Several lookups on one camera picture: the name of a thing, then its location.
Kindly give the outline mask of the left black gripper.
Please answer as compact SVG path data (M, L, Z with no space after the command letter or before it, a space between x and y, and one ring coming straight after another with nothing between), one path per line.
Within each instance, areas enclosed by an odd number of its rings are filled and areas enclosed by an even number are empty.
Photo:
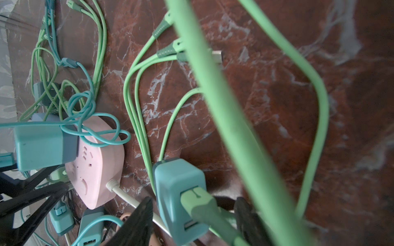
M49 211L68 192L69 186L60 181L36 189L36 186L57 169L57 166L41 169L25 180L13 179L1 172L1 194L10 197L1 202L1 245L23 246L46 218ZM18 228L13 227L14 215L25 207L46 201Z

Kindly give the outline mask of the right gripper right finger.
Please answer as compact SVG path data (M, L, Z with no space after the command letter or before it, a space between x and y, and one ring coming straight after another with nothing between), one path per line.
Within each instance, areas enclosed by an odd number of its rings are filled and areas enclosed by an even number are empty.
M251 246L272 246L259 215L242 197L238 197L234 205L237 229Z

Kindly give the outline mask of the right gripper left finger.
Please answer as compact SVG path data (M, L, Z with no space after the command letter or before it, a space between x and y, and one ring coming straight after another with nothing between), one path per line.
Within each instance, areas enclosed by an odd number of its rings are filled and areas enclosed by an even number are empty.
M106 246L148 246L153 232L153 202L143 199Z

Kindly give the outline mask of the pink power strip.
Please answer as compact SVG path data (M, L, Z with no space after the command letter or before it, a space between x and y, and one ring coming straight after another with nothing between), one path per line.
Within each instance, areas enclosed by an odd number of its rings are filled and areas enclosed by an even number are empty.
M115 179L120 181L125 161L123 145L93 147L79 139L76 159L65 164L65 170L75 191L90 210L96 209L116 194L106 184Z

